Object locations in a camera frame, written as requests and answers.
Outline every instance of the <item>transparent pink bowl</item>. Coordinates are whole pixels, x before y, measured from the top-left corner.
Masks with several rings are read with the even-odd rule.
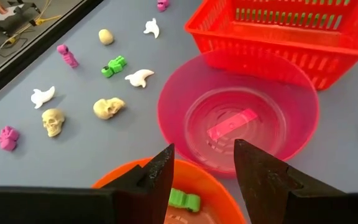
[[[206,53],[179,67],[157,111],[162,134],[182,157],[234,177],[235,139],[288,160],[312,137],[319,106],[312,83],[296,65],[249,49]]]

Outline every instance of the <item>white ghost figure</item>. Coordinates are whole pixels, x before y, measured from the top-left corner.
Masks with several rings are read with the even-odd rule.
[[[154,37],[157,38],[160,35],[160,28],[157,25],[157,21],[153,18],[151,21],[146,22],[146,30],[143,31],[144,34],[152,32]]]
[[[133,85],[134,87],[138,87],[138,86],[142,86],[143,88],[146,87],[146,78],[150,75],[153,75],[154,72],[151,70],[147,70],[147,69],[141,69],[135,73],[133,73],[132,75],[127,75],[125,77],[125,80],[129,80],[129,82],[131,83],[131,85]]]
[[[55,94],[55,87],[50,87],[49,90],[42,92],[39,89],[34,89],[33,95],[31,95],[31,102],[35,103],[35,109],[40,108],[43,103],[48,102]]]

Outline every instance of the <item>pink rectangular block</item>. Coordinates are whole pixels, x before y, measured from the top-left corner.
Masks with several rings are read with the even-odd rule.
[[[253,119],[257,118],[258,116],[255,114],[254,111],[251,109],[246,109],[231,118],[228,118],[219,124],[213,126],[212,128],[209,128],[207,130],[208,136],[216,141],[221,136],[224,136],[225,134],[235,130],[236,128],[248,123],[249,121],[252,121]]]

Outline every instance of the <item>pink toy figure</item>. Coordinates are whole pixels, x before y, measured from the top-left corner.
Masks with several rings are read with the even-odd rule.
[[[10,127],[6,126],[1,130],[0,133],[0,147],[3,150],[13,151],[16,147],[16,140],[19,138],[19,132]]]
[[[160,12],[163,12],[169,6],[169,0],[157,0],[157,9]]]
[[[75,60],[73,53],[68,50],[68,47],[64,44],[57,46],[57,51],[63,56],[64,61],[75,68],[78,66],[77,60]]]

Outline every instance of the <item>toy skull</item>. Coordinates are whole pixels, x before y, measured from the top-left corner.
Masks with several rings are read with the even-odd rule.
[[[110,100],[100,99],[93,105],[93,111],[100,119],[109,119],[113,117],[122,107],[125,102],[119,98],[111,98]]]
[[[48,131],[49,137],[55,137],[62,131],[62,124],[65,121],[65,115],[58,109],[49,109],[42,113],[42,122],[44,128]]]

